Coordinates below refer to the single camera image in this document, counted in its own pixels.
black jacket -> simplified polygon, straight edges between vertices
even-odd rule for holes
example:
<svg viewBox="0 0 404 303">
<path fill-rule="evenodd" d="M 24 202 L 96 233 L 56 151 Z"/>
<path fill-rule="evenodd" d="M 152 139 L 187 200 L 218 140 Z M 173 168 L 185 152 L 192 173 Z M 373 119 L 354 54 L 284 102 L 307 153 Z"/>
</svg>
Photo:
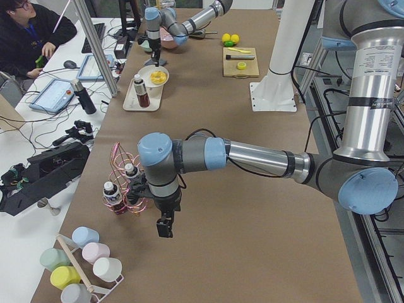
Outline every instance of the black jacket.
<svg viewBox="0 0 404 303">
<path fill-rule="evenodd" d="M 30 19 L 42 44 L 50 42 L 57 48 L 72 39 L 77 29 L 63 17 L 56 32 L 53 29 L 59 15 L 41 5 L 33 4 L 36 17 Z M 0 70 L 26 78 L 27 72 L 36 68 L 35 60 L 42 54 L 42 46 L 7 14 L 0 13 Z"/>
</svg>

white plate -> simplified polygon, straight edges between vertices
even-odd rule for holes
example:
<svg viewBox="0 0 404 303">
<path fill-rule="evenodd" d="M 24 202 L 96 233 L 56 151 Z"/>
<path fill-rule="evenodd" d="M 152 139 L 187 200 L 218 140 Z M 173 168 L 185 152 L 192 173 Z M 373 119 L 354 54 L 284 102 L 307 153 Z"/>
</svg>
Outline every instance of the white plate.
<svg viewBox="0 0 404 303">
<path fill-rule="evenodd" d="M 167 75 L 167 79 L 163 83 L 154 84 L 150 80 L 150 75 L 154 71 L 162 71 L 162 72 L 164 72 Z M 148 66 L 145 66 L 144 68 L 141 68 L 138 71 L 138 74 L 141 76 L 141 78 L 145 82 L 146 87 L 159 87 L 159 86 L 162 86 L 169 80 L 169 77 L 170 77 L 170 73 L 169 73 L 169 71 L 167 71 L 166 68 L 164 68 L 163 66 L 156 67 L 154 65 L 148 65 Z"/>
</svg>

brown table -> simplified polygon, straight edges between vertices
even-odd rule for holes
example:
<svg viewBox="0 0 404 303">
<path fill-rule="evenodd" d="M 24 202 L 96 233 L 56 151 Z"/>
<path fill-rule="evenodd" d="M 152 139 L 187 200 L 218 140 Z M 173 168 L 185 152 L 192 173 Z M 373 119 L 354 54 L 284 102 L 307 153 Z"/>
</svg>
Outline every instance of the brown table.
<svg viewBox="0 0 404 303">
<path fill-rule="evenodd" d="M 178 9 L 184 21 L 197 11 Z M 157 235 L 154 207 L 140 217 L 115 215 L 102 204 L 111 146 L 136 153 L 154 131 L 185 138 L 208 128 L 230 140 L 301 152 L 309 121 L 296 113 L 251 110 L 249 82 L 222 76 L 223 33 L 255 47 L 260 78 L 267 73 L 278 19 L 273 11 L 231 10 L 212 21 L 217 36 L 163 50 L 169 82 L 156 112 L 125 112 L 129 82 L 149 58 L 135 45 L 111 100 L 61 233 L 84 225 L 100 233 L 125 280 L 105 302 L 360 302 L 333 202 L 293 180 L 267 179 L 235 167 L 184 175 L 174 238 Z M 45 272 L 32 302 L 59 302 Z M 89 275 L 94 283 L 99 280 Z"/>
</svg>

computer mouse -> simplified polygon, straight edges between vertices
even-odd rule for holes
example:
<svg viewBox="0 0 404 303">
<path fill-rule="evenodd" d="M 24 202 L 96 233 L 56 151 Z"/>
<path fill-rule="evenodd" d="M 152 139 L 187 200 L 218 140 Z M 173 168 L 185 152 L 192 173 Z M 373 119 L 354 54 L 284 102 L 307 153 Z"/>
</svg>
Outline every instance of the computer mouse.
<svg viewBox="0 0 404 303">
<path fill-rule="evenodd" d="M 63 63 L 63 66 L 64 66 L 65 68 L 71 68 L 71 69 L 77 68 L 77 64 L 76 64 L 74 61 L 72 61 L 72 60 L 66 60 L 66 61 Z"/>
</svg>

